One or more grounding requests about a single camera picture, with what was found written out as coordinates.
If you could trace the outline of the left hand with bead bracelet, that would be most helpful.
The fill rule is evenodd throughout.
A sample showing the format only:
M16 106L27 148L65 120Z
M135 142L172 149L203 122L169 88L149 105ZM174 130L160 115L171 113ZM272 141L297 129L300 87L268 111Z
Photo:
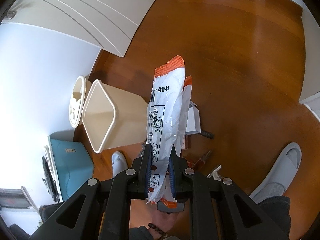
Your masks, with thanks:
M167 213L154 209L152 212L152 224L165 233L168 233L175 225L178 213Z

